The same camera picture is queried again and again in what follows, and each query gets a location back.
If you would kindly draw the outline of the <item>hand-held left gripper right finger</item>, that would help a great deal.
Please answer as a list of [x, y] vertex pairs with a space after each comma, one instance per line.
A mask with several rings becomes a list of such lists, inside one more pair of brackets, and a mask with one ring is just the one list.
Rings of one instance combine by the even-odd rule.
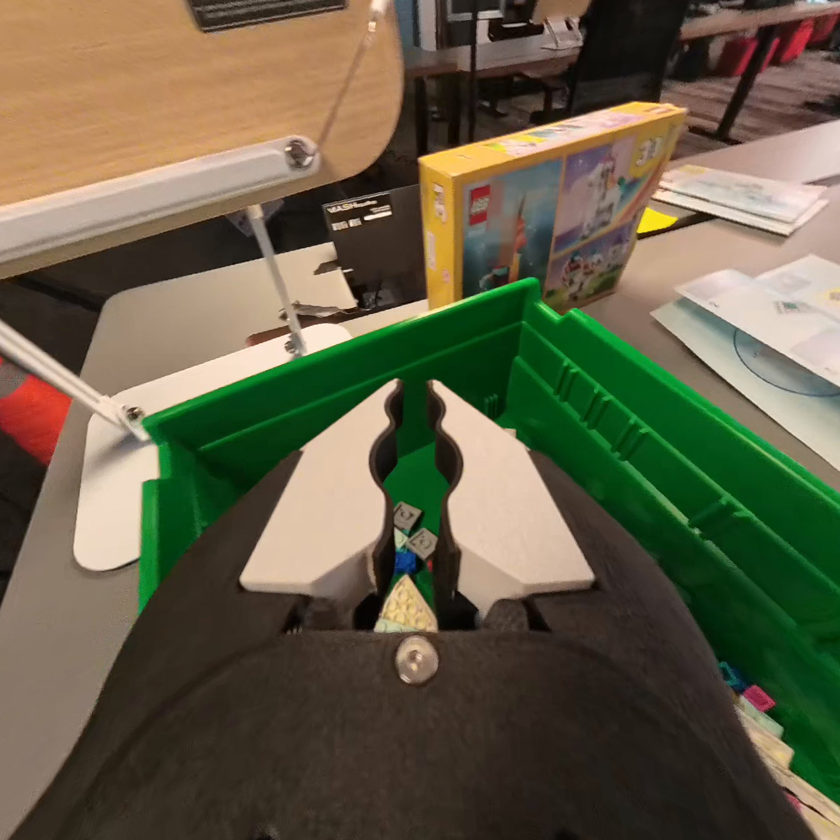
[[433, 567], [440, 622], [454, 622], [457, 595], [482, 619], [499, 601], [591, 589], [595, 573], [529, 447], [438, 380], [427, 418], [448, 483]]

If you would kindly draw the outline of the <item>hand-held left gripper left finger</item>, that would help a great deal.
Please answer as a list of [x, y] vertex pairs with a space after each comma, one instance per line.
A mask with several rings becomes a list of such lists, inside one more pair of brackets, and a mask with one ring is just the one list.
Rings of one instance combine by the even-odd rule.
[[404, 383], [384, 383], [305, 444], [239, 576], [248, 592], [306, 595], [354, 610], [395, 566], [394, 502]]

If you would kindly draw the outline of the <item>pile of lego bricks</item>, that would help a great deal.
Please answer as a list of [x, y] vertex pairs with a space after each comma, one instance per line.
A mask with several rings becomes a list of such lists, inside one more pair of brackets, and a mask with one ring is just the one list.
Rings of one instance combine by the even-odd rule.
[[[399, 501], [394, 507], [395, 571], [374, 629], [379, 633], [436, 631], [432, 600], [432, 556], [437, 536], [420, 526], [420, 508]], [[793, 751], [759, 723], [761, 714], [729, 691], [731, 704], [765, 768], [816, 838], [838, 838], [838, 805], [791, 772]]]

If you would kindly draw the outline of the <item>green plastic bin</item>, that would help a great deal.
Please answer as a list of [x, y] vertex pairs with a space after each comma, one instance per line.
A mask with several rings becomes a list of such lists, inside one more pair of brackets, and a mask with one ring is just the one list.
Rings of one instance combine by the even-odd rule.
[[142, 491], [139, 610], [189, 546], [292, 450], [384, 383], [405, 386], [385, 485], [444, 494], [426, 382], [517, 431], [658, 562], [716, 655], [762, 687], [792, 768], [839, 785], [838, 492], [536, 282], [492, 291], [280, 365], [147, 421], [161, 477]]

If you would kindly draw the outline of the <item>yellow lego set box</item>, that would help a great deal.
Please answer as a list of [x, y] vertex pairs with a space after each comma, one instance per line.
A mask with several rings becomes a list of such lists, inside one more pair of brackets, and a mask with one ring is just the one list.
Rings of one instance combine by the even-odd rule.
[[420, 158], [429, 308], [530, 278], [560, 313], [614, 293], [687, 115], [631, 101]]

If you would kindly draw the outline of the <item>black cardboard box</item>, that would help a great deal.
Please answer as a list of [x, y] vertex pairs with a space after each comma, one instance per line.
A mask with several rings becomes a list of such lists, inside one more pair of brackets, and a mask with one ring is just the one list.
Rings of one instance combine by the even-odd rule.
[[424, 300], [424, 247], [419, 186], [322, 205], [335, 261], [363, 310]]

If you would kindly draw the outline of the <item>open instruction booklet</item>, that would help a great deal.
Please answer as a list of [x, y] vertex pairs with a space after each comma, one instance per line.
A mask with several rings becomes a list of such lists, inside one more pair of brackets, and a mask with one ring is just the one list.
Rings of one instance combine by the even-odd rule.
[[701, 276], [652, 311], [700, 361], [839, 469], [839, 266], [807, 255]]

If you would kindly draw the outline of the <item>red and black cloth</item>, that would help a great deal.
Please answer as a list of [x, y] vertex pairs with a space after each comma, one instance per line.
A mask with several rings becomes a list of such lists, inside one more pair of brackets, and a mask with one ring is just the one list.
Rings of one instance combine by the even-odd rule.
[[70, 399], [3, 359], [1, 595], [5, 595]]

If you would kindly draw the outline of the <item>white metal stand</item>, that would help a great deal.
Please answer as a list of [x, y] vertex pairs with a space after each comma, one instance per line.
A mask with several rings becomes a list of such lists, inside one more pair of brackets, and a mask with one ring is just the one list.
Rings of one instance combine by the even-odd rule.
[[[2, 257], [32, 256], [152, 221], [243, 198], [317, 174], [318, 146], [288, 136], [239, 150], [142, 171], [2, 210]], [[2, 356], [54, 386], [93, 414], [83, 452], [73, 555], [89, 572], [115, 571], [141, 554], [142, 490], [160, 475], [146, 417], [351, 339], [338, 324], [302, 328], [130, 388], [96, 391], [36, 344], [2, 322]]]

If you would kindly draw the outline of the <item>stack of instruction booklets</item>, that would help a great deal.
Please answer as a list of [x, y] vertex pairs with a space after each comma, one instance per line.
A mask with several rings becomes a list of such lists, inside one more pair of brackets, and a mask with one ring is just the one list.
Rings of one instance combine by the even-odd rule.
[[685, 164], [662, 176], [654, 200], [789, 237], [828, 206], [826, 191], [825, 186]]

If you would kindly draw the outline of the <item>wooden board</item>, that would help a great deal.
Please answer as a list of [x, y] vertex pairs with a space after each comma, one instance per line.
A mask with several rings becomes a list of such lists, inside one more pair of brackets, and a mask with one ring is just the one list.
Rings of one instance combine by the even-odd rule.
[[2, 204], [289, 135], [360, 172], [403, 103], [392, 11], [322, 132], [370, 6], [206, 33], [188, 2], [2, 2]]

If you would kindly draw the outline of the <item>wooden background table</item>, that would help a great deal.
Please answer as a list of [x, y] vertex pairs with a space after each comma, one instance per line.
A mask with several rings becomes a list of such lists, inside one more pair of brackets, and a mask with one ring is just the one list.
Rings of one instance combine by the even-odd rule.
[[581, 47], [575, 43], [559, 48], [548, 45], [542, 36], [492, 42], [476, 47], [476, 59], [471, 59], [468, 46], [441, 50], [405, 47], [403, 63], [409, 89], [414, 95], [414, 124], [416, 154], [428, 153], [429, 95], [427, 79], [438, 80], [447, 124], [447, 144], [460, 143], [460, 124], [463, 108], [463, 86], [469, 79], [509, 77], [535, 73], [538, 77], [558, 74], [574, 63]]

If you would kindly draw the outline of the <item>black office chair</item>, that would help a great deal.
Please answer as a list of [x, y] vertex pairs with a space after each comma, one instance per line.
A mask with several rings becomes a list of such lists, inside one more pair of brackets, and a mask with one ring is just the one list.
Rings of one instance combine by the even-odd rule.
[[658, 102], [688, 1], [592, 1], [570, 73], [567, 117], [629, 102]]

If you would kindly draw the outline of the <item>black label plate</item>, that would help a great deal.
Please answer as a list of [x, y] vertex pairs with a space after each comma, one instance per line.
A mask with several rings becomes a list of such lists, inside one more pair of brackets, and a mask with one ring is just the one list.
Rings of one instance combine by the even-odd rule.
[[206, 34], [340, 12], [347, 1], [186, 1]]

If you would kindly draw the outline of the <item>red chair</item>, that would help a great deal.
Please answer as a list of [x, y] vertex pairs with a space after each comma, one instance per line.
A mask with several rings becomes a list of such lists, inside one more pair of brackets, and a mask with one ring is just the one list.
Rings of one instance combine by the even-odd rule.
[[829, 14], [785, 24], [772, 63], [783, 67], [798, 60], [808, 49], [831, 49], [838, 33], [838, 20], [839, 14]]
[[711, 69], [715, 77], [740, 77], [750, 60], [758, 53], [760, 40], [757, 35], [733, 37], [726, 41]]

